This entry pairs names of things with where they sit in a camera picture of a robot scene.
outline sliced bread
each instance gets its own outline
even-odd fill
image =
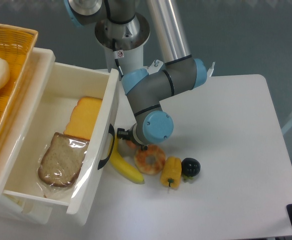
[[[39,178],[55,187],[67,187],[78,178],[89,142],[56,132],[38,168]]]

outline black fruit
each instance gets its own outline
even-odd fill
[[[191,157],[187,157],[181,162],[181,172],[187,177],[194,177],[198,175],[200,168],[200,163]]]

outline wicker basket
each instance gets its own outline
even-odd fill
[[[9,64],[10,79],[0,90],[0,134],[14,107],[16,95],[23,83],[23,74],[38,32],[0,24],[0,58]]]

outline donut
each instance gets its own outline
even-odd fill
[[[147,157],[154,157],[154,162],[148,163]],[[135,157],[135,164],[138,170],[143,174],[156,175],[165,165],[166,155],[165,152],[157,145],[148,145],[147,150],[138,149]]]

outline white table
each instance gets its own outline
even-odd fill
[[[120,88],[116,127],[133,114]],[[167,155],[196,158],[193,183],[161,186],[160,175],[133,184],[108,164],[90,216],[77,227],[54,210],[48,225],[0,218],[0,239],[230,240],[292,235],[292,166],[266,84],[260,75],[213,77],[161,102],[175,130]]]

